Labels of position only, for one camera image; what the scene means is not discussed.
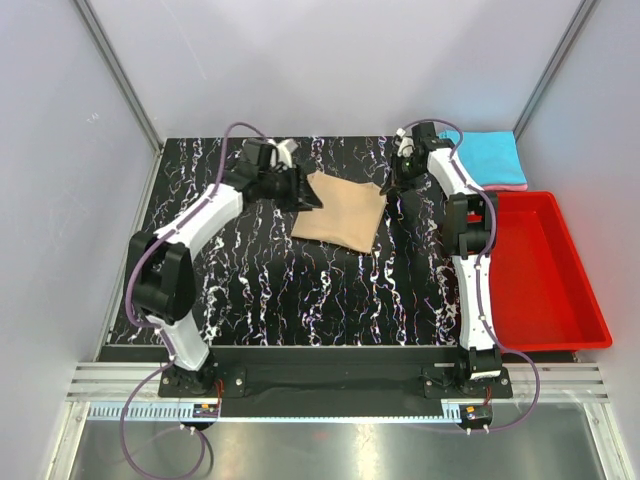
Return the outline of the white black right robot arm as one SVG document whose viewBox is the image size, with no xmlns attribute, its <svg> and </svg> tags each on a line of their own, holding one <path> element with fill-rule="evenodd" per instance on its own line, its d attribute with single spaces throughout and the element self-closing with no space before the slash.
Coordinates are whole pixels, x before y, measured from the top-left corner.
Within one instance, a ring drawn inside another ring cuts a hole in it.
<svg viewBox="0 0 640 480">
<path fill-rule="evenodd" d="M 396 131 L 382 193 L 407 191 L 428 174 L 445 194 L 441 237 L 458 281 L 461 315 L 458 358 L 449 378 L 460 393 L 472 397 L 497 381 L 502 369 L 489 279 L 497 239 L 498 201 L 472 178 L 460 160 L 457 150 L 463 133 L 458 131 L 455 140 L 441 138 L 435 124 L 434 120 L 423 120 Z"/>
</svg>

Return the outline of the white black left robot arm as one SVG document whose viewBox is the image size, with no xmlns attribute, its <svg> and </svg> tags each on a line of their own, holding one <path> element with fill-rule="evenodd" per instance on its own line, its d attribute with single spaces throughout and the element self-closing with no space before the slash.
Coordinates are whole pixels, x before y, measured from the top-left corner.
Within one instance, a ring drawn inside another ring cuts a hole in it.
<svg viewBox="0 0 640 480">
<path fill-rule="evenodd" d="M 195 396 L 208 394 L 220 382 L 214 356 L 193 315 L 193 261 L 250 203 L 272 200 L 290 212 L 322 208 L 293 159 L 297 147 L 293 139 L 247 140 L 237 162 L 231 168 L 221 166 L 215 182 L 183 213 L 153 233 L 135 233 L 129 241 L 123 285 L 126 315 L 132 325 L 160 335 L 169 354 L 163 369 L 169 382 Z"/>
</svg>

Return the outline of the beige t shirt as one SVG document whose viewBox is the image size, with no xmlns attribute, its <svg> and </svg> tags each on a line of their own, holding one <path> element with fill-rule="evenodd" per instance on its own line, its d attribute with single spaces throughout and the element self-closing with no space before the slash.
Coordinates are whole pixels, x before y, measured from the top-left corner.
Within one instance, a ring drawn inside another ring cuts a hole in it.
<svg viewBox="0 0 640 480">
<path fill-rule="evenodd" d="M 323 207 L 300 212 L 291 236 L 370 254 L 386 207 L 381 188 L 375 183 L 355 183 L 319 171 L 309 178 Z"/>
</svg>

